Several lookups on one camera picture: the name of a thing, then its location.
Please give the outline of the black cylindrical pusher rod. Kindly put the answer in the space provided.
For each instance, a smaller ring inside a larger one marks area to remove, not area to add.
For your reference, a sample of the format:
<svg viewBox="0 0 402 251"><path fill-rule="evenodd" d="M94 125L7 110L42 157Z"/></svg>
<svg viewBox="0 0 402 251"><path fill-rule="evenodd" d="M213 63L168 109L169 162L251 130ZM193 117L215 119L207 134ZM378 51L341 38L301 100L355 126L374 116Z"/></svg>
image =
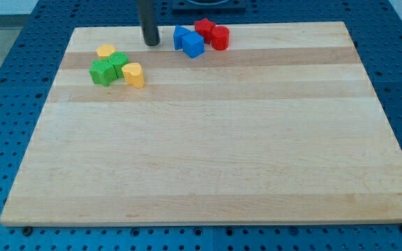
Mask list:
<svg viewBox="0 0 402 251"><path fill-rule="evenodd" d="M144 43L150 47L157 46L161 40L158 32L154 2L152 0L137 0L136 5Z"/></svg>

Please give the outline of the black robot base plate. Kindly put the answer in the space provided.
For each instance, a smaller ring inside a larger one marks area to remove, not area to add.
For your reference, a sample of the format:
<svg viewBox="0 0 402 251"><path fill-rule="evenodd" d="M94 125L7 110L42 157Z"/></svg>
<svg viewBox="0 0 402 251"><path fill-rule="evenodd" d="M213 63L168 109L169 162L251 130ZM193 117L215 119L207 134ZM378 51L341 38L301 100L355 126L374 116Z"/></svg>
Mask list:
<svg viewBox="0 0 402 251"><path fill-rule="evenodd" d="M172 12L246 10L245 0L171 0Z"/></svg>

